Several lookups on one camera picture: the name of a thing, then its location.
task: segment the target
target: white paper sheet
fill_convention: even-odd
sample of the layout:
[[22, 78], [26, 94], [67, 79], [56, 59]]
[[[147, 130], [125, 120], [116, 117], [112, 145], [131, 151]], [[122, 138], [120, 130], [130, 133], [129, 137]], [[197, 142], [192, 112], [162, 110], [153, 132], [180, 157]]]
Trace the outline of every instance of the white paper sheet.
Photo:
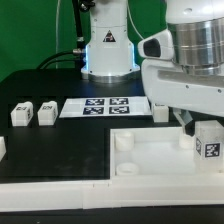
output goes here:
[[151, 115], [147, 97], [67, 99], [60, 118]]

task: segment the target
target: black label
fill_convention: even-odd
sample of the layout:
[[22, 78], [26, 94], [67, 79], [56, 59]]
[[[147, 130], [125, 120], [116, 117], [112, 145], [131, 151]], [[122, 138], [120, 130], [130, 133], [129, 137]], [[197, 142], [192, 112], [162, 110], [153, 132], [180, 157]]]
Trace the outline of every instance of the black label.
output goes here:
[[202, 147], [201, 141], [197, 138], [196, 139], [196, 150], [200, 155], [201, 155], [201, 147]]
[[16, 110], [26, 110], [26, 107], [17, 107]]
[[51, 110], [52, 106], [43, 106], [42, 110]]
[[127, 105], [128, 98], [111, 98], [110, 105]]
[[116, 42], [116, 40], [114, 39], [113, 34], [111, 33], [111, 31], [109, 30], [106, 37], [104, 38], [103, 42]]
[[57, 117], [55, 109], [53, 110], [53, 116], [54, 116], [54, 119]]
[[27, 116], [28, 116], [28, 120], [29, 120], [31, 118], [30, 109], [27, 110]]
[[109, 113], [110, 114], [129, 114], [130, 109], [129, 107], [110, 107]]
[[98, 115], [103, 114], [103, 107], [85, 107], [83, 111], [83, 115]]
[[205, 157], [213, 158], [220, 156], [220, 143], [206, 144], [205, 145]]
[[86, 106], [102, 106], [104, 105], [104, 99], [87, 99]]

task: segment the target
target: black cable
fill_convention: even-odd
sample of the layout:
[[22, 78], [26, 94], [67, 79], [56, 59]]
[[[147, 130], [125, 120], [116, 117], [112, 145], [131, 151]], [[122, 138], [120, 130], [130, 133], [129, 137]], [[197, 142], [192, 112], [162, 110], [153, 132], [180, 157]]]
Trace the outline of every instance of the black cable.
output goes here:
[[47, 59], [45, 59], [38, 67], [37, 69], [41, 69], [46, 63], [48, 63], [49, 61], [51, 61], [52, 59], [55, 59], [55, 58], [58, 58], [58, 57], [61, 57], [61, 56], [64, 56], [64, 55], [73, 55], [73, 51], [63, 51], [63, 52], [60, 52], [60, 53], [57, 53], [57, 54], [54, 54], [50, 57], [48, 57]]
[[62, 60], [54, 60], [54, 61], [49, 61], [44, 67], [43, 69], [46, 69], [49, 65], [54, 64], [54, 63], [58, 63], [58, 62], [75, 62], [75, 58], [74, 59], [62, 59]]
[[74, 12], [74, 17], [75, 17], [77, 37], [78, 38], [83, 37], [78, 0], [72, 0], [72, 5], [73, 5], [73, 12]]

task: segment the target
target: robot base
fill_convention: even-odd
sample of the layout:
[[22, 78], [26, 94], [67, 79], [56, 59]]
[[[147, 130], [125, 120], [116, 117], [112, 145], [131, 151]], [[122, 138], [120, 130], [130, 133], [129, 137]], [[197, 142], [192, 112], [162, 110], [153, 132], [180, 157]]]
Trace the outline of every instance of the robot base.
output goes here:
[[85, 69], [81, 70], [82, 73], [82, 79], [90, 80], [93, 82], [99, 82], [99, 83], [119, 83], [119, 82], [125, 82], [130, 79], [138, 79], [141, 76], [140, 67], [136, 65], [136, 68], [133, 69], [130, 73], [123, 74], [123, 75], [94, 75], [89, 74], [88, 71]]

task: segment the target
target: white 3d-printed part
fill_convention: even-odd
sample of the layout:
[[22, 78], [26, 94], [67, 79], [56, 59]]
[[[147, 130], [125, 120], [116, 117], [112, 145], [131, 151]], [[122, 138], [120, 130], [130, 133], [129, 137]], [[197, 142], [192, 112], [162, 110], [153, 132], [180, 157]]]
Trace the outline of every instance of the white 3d-printed part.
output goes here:
[[155, 123], [169, 121], [169, 107], [159, 104], [152, 105], [152, 115]]
[[[193, 148], [179, 145], [181, 131], [113, 129], [109, 180], [1, 184], [0, 211], [224, 204], [223, 173], [197, 170]], [[132, 150], [115, 148], [115, 135], [122, 132], [134, 134]], [[130, 164], [139, 168], [135, 175], [127, 175], [136, 170]], [[119, 175], [122, 166], [126, 175]]]
[[19, 103], [11, 112], [12, 125], [27, 126], [33, 117], [33, 104], [31, 102]]
[[58, 116], [57, 103], [55, 101], [43, 103], [37, 114], [40, 126], [54, 125]]
[[203, 172], [223, 172], [224, 128], [217, 121], [195, 123], [194, 160]]

